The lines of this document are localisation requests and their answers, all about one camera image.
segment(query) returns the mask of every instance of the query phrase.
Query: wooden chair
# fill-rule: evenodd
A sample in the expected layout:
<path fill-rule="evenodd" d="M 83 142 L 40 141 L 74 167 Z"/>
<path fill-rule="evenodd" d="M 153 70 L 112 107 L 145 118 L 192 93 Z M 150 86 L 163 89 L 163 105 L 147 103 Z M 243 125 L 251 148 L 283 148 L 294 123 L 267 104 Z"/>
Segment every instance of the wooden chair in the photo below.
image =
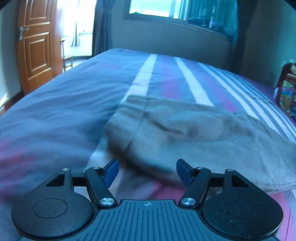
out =
<path fill-rule="evenodd" d="M 62 53 L 63 53 L 63 56 L 62 56 L 62 58 L 63 58 L 63 70 L 64 70 L 64 72 L 66 72 L 66 69 L 68 67 L 73 68 L 73 55 L 65 56 L 64 42 L 65 42 L 65 40 L 63 39 L 61 41 L 61 43 L 62 43 Z M 66 64 L 66 60 L 69 60 L 69 59 L 71 60 L 71 63 Z"/>

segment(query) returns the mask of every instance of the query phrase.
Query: purple bedsheet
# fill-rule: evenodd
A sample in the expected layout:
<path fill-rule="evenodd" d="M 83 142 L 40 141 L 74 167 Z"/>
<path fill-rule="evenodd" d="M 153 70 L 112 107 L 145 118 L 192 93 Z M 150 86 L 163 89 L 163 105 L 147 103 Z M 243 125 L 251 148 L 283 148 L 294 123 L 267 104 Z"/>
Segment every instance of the purple bedsheet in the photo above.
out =
<path fill-rule="evenodd" d="M 156 95 L 244 112 L 296 142 L 294 123 L 255 83 L 208 65 L 163 55 L 113 49 L 57 76 L 0 118 L 0 233 L 17 240 L 13 204 L 49 176 L 99 164 L 102 129 L 129 94 Z M 184 188 L 124 168 L 120 198 L 175 198 Z M 272 196 L 284 210 L 280 240 L 295 241 L 293 191 Z"/>

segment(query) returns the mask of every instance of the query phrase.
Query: wooden door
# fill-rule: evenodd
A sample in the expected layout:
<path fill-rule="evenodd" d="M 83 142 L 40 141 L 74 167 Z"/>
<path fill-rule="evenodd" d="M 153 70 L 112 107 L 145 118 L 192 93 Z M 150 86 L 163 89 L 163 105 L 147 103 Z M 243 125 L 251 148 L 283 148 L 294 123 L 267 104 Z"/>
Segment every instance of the wooden door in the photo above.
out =
<path fill-rule="evenodd" d="M 58 0 L 20 0 L 18 66 L 25 94 L 62 73 Z"/>

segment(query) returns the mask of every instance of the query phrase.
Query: metal screw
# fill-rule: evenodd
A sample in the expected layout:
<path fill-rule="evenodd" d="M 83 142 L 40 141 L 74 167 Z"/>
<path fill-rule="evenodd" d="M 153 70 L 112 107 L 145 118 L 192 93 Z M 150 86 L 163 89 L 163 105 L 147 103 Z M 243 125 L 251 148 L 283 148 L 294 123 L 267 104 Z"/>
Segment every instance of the metal screw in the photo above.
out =
<path fill-rule="evenodd" d="M 102 198 L 100 200 L 100 203 L 105 206 L 111 206 L 114 202 L 115 202 L 114 199 L 110 197 Z"/>
<path fill-rule="evenodd" d="M 187 198 L 183 198 L 181 200 L 181 203 L 183 203 L 186 206 L 190 206 L 190 205 L 195 204 L 195 200 L 193 198 L 187 197 Z"/>

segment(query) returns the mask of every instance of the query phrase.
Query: folded clothing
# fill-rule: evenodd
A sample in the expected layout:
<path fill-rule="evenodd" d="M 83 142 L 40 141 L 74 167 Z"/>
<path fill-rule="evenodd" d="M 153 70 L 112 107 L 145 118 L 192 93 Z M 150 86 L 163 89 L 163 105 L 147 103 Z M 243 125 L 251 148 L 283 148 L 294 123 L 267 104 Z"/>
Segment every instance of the folded clothing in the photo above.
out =
<path fill-rule="evenodd" d="M 176 161 L 233 168 L 268 193 L 296 188 L 296 145 L 244 113 L 154 96 L 129 96 L 104 127 L 119 158 L 180 181 Z"/>

